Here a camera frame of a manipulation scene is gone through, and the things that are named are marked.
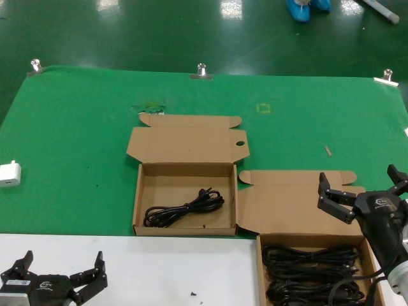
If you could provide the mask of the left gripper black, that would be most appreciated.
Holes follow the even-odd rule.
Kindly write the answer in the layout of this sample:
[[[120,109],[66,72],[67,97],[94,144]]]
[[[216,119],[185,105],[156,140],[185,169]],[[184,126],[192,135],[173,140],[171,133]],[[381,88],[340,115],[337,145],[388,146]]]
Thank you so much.
[[[25,256],[14,262],[13,266],[1,273],[1,281],[7,286],[30,286],[31,305],[69,305],[86,303],[108,287],[103,252],[99,251],[94,268],[76,273],[70,277],[65,275],[38,275],[31,279],[29,267],[33,262],[33,252],[27,251]]]

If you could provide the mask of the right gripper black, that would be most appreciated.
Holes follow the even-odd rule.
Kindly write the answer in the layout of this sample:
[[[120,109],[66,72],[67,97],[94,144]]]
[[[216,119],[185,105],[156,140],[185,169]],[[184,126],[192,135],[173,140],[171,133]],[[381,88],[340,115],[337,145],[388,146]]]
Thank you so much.
[[[407,193],[408,176],[394,164],[388,166],[387,174],[393,183],[388,192],[369,191],[356,197],[354,193],[332,189],[325,173],[321,172],[317,207],[346,224],[351,224],[356,217],[380,266],[395,268],[407,261],[407,251],[402,246],[407,212],[402,199],[392,193]]]

